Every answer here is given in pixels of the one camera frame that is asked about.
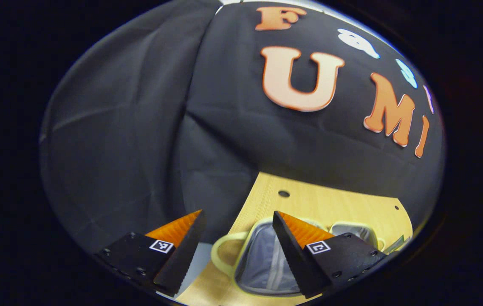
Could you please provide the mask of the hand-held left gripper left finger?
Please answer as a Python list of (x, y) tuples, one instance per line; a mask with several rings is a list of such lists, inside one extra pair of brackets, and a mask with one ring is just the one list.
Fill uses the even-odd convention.
[(181, 288), (206, 224), (206, 213), (197, 210), (147, 234), (131, 231), (94, 256), (139, 289), (172, 298)]

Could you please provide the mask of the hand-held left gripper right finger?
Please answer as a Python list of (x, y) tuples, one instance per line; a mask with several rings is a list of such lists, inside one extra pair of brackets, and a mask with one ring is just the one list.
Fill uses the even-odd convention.
[(281, 211), (274, 212), (272, 225), (305, 298), (344, 290), (386, 258), (355, 234), (333, 235)]

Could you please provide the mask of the green-ended skin care tube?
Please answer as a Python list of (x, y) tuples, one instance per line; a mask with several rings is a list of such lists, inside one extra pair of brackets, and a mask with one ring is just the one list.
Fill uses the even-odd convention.
[(391, 245), (389, 245), (387, 248), (383, 250), (383, 253), (385, 254), (390, 254), (392, 252), (396, 252), (401, 250), (404, 245), (406, 245), (410, 240), (412, 239), (411, 236), (408, 236), (407, 238), (404, 237), (404, 235), (400, 236), (395, 242), (393, 242)]

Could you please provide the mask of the black backdrop cloth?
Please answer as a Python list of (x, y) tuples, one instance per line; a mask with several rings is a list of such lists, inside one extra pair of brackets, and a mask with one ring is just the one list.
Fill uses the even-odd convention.
[(39, 138), (51, 207), (94, 253), (203, 209), (212, 243), (260, 172), (399, 199), (415, 231), (446, 155), (429, 83), (313, 0), (172, 0), (86, 51)]

